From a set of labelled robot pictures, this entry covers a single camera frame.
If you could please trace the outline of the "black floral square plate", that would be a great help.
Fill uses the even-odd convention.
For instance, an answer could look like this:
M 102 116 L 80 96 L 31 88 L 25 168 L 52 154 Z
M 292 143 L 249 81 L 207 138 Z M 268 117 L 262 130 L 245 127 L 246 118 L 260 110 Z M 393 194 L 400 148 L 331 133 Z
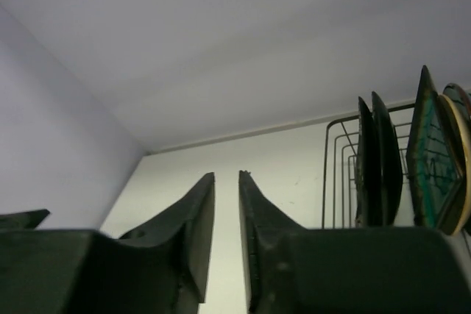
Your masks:
M 358 150 L 355 167 L 357 221 L 361 226 L 381 226 L 383 213 L 378 134 L 372 113 L 361 97 L 358 98 L 358 112 Z

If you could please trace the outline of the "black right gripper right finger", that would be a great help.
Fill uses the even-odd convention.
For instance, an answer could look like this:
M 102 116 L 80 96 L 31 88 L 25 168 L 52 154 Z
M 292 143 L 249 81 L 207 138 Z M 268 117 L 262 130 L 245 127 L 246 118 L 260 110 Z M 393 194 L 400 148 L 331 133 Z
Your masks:
M 238 200 L 248 312 L 312 313 L 295 256 L 310 230 L 268 200 L 248 171 L 239 172 Z

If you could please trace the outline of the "teal square glazed plate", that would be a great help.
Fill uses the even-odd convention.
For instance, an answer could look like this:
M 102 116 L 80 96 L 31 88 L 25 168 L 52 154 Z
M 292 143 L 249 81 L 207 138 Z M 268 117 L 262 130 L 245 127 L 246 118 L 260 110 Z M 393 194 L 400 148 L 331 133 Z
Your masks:
M 448 202 L 457 181 L 446 128 L 439 94 L 424 65 L 414 104 L 406 162 L 414 223 L 443 233 Z

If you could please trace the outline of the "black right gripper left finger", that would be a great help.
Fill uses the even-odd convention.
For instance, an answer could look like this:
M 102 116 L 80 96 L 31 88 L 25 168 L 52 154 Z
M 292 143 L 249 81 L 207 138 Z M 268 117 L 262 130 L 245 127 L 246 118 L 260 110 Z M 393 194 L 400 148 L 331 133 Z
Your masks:
M 119 238 L 100 237 L 100 313 L 197 313 L 208 283 L 215 175 Z

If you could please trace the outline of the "cream bird round plate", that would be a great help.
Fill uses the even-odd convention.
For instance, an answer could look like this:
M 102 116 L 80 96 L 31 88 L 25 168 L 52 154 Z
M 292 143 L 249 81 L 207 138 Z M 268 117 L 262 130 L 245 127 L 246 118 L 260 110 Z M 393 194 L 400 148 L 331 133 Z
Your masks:
M 439 95 L 445 112 L 451 161 L 456 167 L 456 186 L 448 202 L 443 223 L 447 235 L 459 233 L 470 218 L 470 128 L 458 105 L 445 94 Z

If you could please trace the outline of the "dark red-rimmed round plate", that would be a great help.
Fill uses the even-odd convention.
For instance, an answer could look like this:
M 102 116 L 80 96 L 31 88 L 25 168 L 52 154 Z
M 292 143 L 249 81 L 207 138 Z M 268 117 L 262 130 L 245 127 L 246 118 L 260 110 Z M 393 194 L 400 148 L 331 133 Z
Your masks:
M 446 85 L 443 90 L 443 94 L 452 100 L 461 113 L 461 116 L 464 118 L 467 124 L 470 125 L 470 94 L 455 83 Z

